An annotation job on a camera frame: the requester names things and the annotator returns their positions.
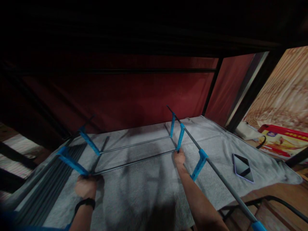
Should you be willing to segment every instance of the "dark ceiling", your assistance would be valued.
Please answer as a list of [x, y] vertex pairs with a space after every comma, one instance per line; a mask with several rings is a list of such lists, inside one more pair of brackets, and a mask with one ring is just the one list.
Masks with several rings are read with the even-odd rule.
[[308, 45], [308, 1], [3, 7], [3, 48], [228, 57]]

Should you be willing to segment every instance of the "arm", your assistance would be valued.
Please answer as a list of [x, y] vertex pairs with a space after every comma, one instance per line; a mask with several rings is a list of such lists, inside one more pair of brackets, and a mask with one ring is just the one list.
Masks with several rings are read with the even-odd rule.
[[[95, 200], [96, 196], [96, 180], [93, 177], [88, 179], [81, 175], [78, 177], [76, 194], [84, 199], [91, 198]], [[81, 205], [75, 215], [70, 231], [90, 230], [93, 208], [91, 205]]]
[[182, 149], [174, 153], [174, 161], [186, 194], [192, 217], [198, 230], [228, 230], [221, 216], [210, 201], [194, 183], [183, 163], [185, 155]]

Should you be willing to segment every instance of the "hand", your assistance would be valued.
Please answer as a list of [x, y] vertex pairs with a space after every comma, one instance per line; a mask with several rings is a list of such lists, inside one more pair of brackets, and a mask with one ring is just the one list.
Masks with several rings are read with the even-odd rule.
[[184, 164], [185, 155], [184, 155], [183, 149], [180, 149], [179, 153], [175, 151], [173, 158], [176, 164], [180, 164], [180, 165]]
[[83, 199], [91, 198], [95, 200], [96, 187], [96, 179], [94, 177], [84, 178], [84, 176], [80, 175], [75, 186], [75, 192]]

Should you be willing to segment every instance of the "purple phone case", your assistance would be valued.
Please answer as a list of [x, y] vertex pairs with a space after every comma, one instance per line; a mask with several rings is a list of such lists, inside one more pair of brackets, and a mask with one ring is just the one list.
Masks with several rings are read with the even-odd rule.
[[239, 176], [240, 178], [243, 178], [243, 179], [245, 179], [245, 180], [247, 180], [245, 177], [242, 177], [242, 176], [240, 176], [239, 174], [237, 174], [236, 173], [236, 167], [235, 167], [235, 156], [234, 156], [235, 154], [234, 153], [232, 153], [232, 157], [233, 157], [233, 166], [234, 166], [234, 173], [235, 173], [235, 175], [237, 175], [237, 176]]

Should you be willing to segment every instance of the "right hand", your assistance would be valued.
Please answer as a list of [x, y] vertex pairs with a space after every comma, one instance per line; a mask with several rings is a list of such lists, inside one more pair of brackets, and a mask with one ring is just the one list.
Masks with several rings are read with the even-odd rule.
[[179, 153], [175, 151], [173, 158], [176, 164], [180, 164], [180, 165], [184, 164], [185, 155], [184, 155], [183, 149], [180, 149]]

